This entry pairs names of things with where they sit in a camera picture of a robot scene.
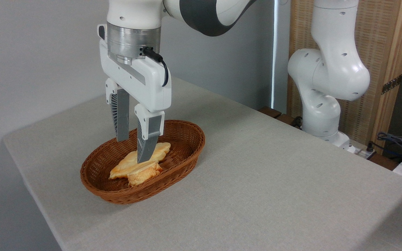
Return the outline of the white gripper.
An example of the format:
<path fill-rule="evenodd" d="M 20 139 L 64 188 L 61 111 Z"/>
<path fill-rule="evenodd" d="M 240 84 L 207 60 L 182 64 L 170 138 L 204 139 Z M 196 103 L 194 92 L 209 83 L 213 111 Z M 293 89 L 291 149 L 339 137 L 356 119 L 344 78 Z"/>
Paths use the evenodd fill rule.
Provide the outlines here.
<path fill-rule="evenodd" d="M 159 52 L 161 28 L 136 30 L 113 24 L 100 24 L 99 54 L 102 69 L 109 77 L 105 82 L 106 102 L 118 142 L 129 138 L 129 97 L 135 106 L 137 126 L 137 163 L 151 159 L 158 137 L 163 135 L 165 113 L 172 102 L 169 70 L 143 52 Z"/>

